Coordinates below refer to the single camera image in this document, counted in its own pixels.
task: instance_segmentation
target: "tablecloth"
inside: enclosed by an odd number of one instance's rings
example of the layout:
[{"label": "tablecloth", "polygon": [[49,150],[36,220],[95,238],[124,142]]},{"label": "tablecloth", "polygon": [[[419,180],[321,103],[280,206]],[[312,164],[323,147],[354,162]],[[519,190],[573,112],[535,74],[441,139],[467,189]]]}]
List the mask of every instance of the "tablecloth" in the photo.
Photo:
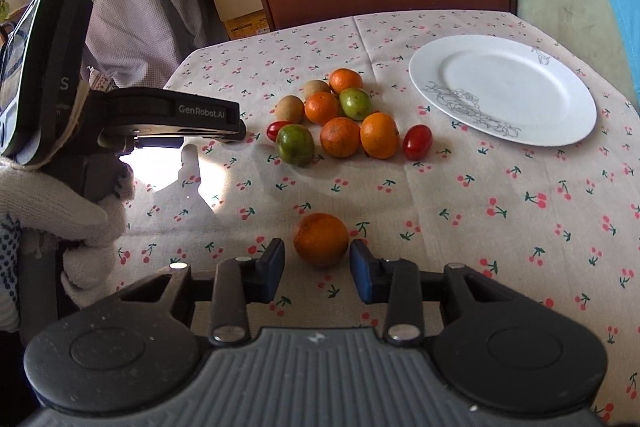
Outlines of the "tablecloth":
[{"label": "tablecloth", "polygon": [[[514,39],[575,71],[596,102],[590,136],[560,148],[523,146],[430,107],[412,86],[409,60],[427,42],[459,34]],[[402,134],[417,123],[431,127],[427,158],[334,159],[319,146],[317,126],[310,126],[317,144],[310,166],[278,158],[265,136],[274,104],[340,67],[362,74],[374,108],[393,115]],[[379,328],[385,305],[359,302],[347,259],[318,270],[295,254],[300,217],[329,212],[377,257],[432,271],[465,263],[586,325],[609,355],[594,410],[613,423],[640,419],[640,121],[558,42],[507,13],[372,14],[198,50],[167,87],[236,100],[248,135],[236,144],[190,139],[181,152],[141,150],[130,158],[136,198],[114,289],[171,261],[199,271],[259,256],[281,237],[286,269],[276,299],[249,306],[254,334],[263,325]],[[437,305],[425,310],[427,332],[437,333]]]}]

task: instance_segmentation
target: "brown round fruit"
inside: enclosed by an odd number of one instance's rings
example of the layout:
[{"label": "brown round fruit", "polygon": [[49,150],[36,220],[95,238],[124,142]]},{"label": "brown round fruit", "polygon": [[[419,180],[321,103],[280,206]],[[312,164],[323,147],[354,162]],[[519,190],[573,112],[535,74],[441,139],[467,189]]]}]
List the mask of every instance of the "brown round fruit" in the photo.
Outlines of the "brown round fruit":
[{"label": "brown round fruit", "polygon": [[300,220],[293,246],[311,266],[329,268],[347,251],[349,232],[344,223],[331,214],[309,214]]},{"label": "brown round fruit", "polygon": [[340,116],[340,102],[331,93],[313,93],[305,102],[306,117],[312,123],[324,125]]},{"label": "brown round fruit", "polygon": [[383,112],[370,114],[362,122],[360,141],[369,156],[380,160],[391,158],[400,144],[396,122]]},{"label": "brown round fruit", "polygon": [[276,104],[276,119],[300,123],[305,116],[305,104],[298,97],[288,94]]},{"label": "brown round fruit", "polygon": [[324,80],[310,80],[302,87],[305,100],[316,92],[331,92],[331,87]]},{"label": "brown round fruit", "polygon": [[349,87],[362,89],[363,83],[359,73],[347,68],[340,68],[329,75],[329,85],[337,94],[340,94]]},{"label": "brown round fruit", "polygon": [[334,118],[322,126],[320,144],[334,158],[353,156],[360,147],[360,126],[350,118]]}]

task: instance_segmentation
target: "gray ribbed surface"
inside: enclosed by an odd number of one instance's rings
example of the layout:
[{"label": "gray ribbed surface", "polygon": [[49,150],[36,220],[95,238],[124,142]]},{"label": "gray ribbed surface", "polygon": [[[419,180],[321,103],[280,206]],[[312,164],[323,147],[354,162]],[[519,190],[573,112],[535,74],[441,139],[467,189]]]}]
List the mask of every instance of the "gray ribbed surface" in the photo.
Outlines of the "gray ribbed surface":
[{"label": "gray ribbed surface", "polygon": [[114,419],[46,410],[37,427],[597,427],[588,411],[547,420],[491,416],[445,389],[416,350],[371,329],[265,328],[249,346],[215,352],[170,400]]}]

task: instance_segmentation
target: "red fruit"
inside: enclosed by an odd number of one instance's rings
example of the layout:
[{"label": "red fruit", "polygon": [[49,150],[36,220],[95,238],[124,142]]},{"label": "red fruit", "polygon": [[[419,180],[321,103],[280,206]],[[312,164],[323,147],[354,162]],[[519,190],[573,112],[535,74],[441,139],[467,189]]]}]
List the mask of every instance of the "red fruit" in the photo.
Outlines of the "red fruit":
[{"label": "red fruit", "polygon": [[433,133],[426,125],[414,125],[404,135],[402,151],[411,161],[424,158],[433,144]]},{"label": "red fruit", "polygon": [[267,127],[267,138],[272,142],[275,142],[276,138],[278,137],[278,133],[280,132],[280,129],[282,129],[285,125],[289,123],[292,123],[292,122],[280,120],[270,124],[270,126]]}]

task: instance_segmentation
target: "device screen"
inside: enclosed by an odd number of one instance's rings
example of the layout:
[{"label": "device screen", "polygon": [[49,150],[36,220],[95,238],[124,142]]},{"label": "device screen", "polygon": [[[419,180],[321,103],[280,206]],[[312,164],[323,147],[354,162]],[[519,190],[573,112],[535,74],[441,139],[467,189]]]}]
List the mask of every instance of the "device screen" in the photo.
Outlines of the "device screen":
[{"label": "device screen", "polygon": [[34,13],[35,10],[31,6],[28,12],[20,19],[20,23],[15,27],[6,44],[2,61],[2,77],[0,77],[0,115],[4,113],[11,101],[18,95],[24,53]]}]

